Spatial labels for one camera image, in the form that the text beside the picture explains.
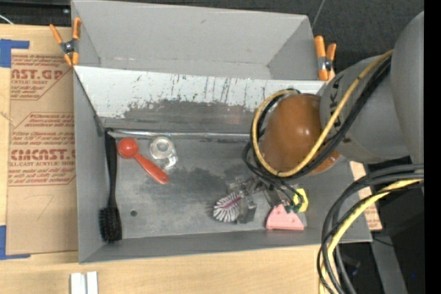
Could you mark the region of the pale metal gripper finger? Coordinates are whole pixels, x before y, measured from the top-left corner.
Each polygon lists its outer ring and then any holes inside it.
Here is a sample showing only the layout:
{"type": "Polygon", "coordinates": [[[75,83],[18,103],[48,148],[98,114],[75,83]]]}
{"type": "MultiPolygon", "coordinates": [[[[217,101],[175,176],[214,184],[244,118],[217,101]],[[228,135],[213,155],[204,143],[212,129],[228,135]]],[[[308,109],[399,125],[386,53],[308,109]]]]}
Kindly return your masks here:
{"type": "Polygon", "coordinates": [[[242,196],[239,202],[237,223],[248,223],[254,220],[257,204],[251,196],[242,196]]]}

